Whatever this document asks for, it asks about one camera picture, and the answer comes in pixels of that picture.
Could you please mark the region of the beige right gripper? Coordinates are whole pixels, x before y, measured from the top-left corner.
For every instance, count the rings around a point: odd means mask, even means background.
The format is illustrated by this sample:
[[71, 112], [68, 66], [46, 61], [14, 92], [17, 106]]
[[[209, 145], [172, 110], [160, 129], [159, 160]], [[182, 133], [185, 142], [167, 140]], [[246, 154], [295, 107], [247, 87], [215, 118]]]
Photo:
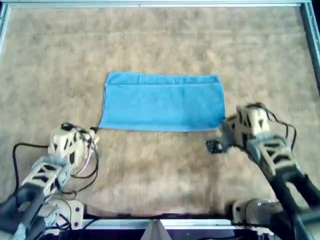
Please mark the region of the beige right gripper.
[[229, 116], [222, 120], [221, 123], [221, 146], [222, 151], [227, 152], [231, 147], [241, 148], [236, 140], [236, 123], [238, 116]]

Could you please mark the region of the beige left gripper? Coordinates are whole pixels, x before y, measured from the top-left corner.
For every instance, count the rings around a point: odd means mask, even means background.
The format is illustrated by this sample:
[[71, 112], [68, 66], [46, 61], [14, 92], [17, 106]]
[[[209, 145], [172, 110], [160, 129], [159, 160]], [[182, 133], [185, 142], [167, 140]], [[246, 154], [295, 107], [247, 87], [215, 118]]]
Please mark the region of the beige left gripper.
[[87, 148], [90, 151], [98, 150], [98, 142], [100, 137], [98, 136], [98, 127], [90, 127], [89, 129], [84, 131], [84, 139], [87, 145]]

